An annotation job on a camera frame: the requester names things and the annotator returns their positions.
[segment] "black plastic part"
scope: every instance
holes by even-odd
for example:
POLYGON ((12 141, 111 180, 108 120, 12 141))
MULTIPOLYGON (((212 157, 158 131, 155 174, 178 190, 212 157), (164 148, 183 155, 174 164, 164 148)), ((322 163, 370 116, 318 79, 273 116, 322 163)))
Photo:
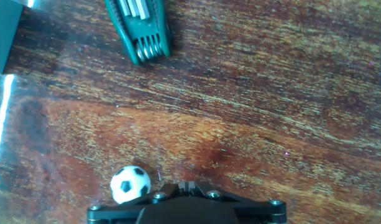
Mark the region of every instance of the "black plastic part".
POLYGON ((286 223, 287 205, 255 202, 209 184, 165 184, 159 192, 167 197, 157 200, 154 193, 141 196, 115 207, 87 210, 89 224, 240 224, 286 223), (218 190, 220 199, 211 200, 207 192, 218 190))

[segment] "screw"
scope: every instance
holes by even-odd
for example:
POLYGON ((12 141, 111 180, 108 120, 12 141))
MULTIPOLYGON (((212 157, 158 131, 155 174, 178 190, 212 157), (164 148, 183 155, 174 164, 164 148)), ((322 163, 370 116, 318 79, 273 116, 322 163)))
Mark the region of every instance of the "screw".
POLYGON ((153 197, 155 199, 163 199, 167 197, 167 194, 165 192, 156 192, 153 197))
POLYGON ((101 208, 102 208, 102 205, 93 205, 93 206, 90 207, 90 210, 95 211, 95 210, 99 210, 101 208))
POLYGON ((210 190, 207 195, 209 198, 219 198, 222 194, 217 190, 210 190))
POLYGON ((271 203, 272 205, 281 205, 283 203, 281 200, 277 200, 277 199, 270 199, 268 202, 271 203))

